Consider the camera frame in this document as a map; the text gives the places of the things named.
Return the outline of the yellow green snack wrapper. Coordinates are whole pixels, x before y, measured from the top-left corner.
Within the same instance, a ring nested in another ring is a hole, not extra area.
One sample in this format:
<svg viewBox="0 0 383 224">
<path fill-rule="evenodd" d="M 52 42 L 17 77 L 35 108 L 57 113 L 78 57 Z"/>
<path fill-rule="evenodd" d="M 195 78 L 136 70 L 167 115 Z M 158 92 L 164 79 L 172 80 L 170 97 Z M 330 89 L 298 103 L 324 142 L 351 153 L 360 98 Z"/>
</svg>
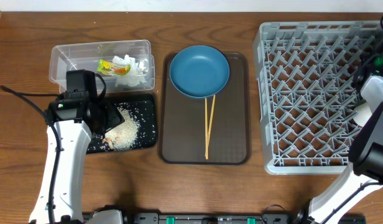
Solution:
<svg viewBox="0 0 383 224">
<path fill-rule="evenodd" d="M 106 60 L 99 60 L 97 72 L 107 76 L 125 76 L 131 69 L 130 65 L 118 65 Z"/>
</svg>

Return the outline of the white tissue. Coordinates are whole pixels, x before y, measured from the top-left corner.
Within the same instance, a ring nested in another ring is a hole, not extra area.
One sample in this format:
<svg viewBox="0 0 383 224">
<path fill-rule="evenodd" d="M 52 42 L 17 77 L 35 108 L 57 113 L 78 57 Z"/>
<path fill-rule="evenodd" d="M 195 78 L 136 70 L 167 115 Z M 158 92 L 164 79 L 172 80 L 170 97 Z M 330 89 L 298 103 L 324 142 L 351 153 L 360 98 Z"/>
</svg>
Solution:
<svg viewBox="0 0 383 224">
<path fill-rule="evenodd" d="M 130 65 L 130 70 L 125 75 L 124 78 L 118 78 L 116 80 L 116 87 L 120 86 L 129 86 L 135 87 L 141 83 L 146 83 L 146 75 L 149 71 L 149 62 L 147 59 L 142 59 L 140 61 L 136 61 L 134 57 L 130 57 L 129 55 L 125 55 L 124 58 L 115 56 L 112 60 L 113 63 L 117 65 Z"/>
</svg>

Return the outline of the white cup green inside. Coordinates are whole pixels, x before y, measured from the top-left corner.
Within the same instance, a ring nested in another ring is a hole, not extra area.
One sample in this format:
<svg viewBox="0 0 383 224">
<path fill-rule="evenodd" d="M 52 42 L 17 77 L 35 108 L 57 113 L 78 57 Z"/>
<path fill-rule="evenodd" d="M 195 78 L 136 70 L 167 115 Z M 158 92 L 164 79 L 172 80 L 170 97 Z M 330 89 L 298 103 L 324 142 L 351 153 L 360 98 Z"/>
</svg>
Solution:
<svg viewBox="0 0 383 224">
<path fill-rule="evenodd" d="M 353 120 L 360 127 L 363 127 L 372 115 L 371 109 L 367 102 L 355 107 L 353 111 L 355 112 Z"/>
</svg>

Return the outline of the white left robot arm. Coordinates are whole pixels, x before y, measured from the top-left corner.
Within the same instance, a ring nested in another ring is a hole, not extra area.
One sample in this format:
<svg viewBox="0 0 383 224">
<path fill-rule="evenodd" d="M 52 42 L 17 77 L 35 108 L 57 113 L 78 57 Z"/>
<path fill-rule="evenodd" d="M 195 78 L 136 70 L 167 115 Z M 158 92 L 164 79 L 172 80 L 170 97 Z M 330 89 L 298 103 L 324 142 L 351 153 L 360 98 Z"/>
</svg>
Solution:
<svg viewBox="0 0 383 224">
<path fill-rule="evenodd" d="M 74 70 L 68 87 L 48 105 L 48 151 L 42 185 L 30 223 L 83 223 L 81 191 L 88 146 L 124 122 L 118 109 L 98 91 L 101 75 Z"/>
</svg>

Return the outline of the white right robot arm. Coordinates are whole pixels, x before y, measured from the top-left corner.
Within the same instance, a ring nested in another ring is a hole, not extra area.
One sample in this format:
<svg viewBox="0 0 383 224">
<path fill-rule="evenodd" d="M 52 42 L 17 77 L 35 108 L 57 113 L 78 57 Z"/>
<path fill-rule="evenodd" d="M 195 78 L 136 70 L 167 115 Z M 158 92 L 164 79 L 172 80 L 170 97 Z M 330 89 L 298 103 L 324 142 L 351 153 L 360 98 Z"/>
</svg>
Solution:
<svg viewBox="0 0 383 224">
<path fill-rule="evenodd" d="M 383 187 L 383 37 L 362 60 L 353 85 L 371 115 L 349 148 L 348 166 L 300 210 L 295 223 L 338 223 L 355 204 Z"/>
</svg>

